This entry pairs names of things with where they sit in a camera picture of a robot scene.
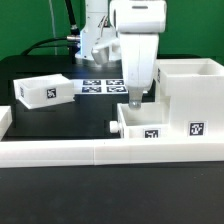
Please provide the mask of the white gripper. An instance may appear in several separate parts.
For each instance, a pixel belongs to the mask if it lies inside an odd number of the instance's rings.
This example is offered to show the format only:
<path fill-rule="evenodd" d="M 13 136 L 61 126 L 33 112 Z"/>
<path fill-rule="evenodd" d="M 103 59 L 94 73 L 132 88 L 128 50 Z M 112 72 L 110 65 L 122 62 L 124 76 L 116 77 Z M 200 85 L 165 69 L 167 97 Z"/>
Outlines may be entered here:
<path fill-rule="evenodd" d="M 143 91 L 151 88 L 158 43 L 158 34 L 120 35 L 122 74 L 130 109 L 140 109 Z"/>

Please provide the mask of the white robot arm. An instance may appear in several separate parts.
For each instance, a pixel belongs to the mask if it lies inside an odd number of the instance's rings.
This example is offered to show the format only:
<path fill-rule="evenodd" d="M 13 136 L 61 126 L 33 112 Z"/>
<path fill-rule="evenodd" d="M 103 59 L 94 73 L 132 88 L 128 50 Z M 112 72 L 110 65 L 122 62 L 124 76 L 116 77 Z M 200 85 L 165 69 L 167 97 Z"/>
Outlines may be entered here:
<path fill-rule="evenodd" d="M 165 31 L 166 0 L 85 0 L 78 63 L 122 66 L 129 107 L 139 109 L 153 82 L 159 34 Z"/>

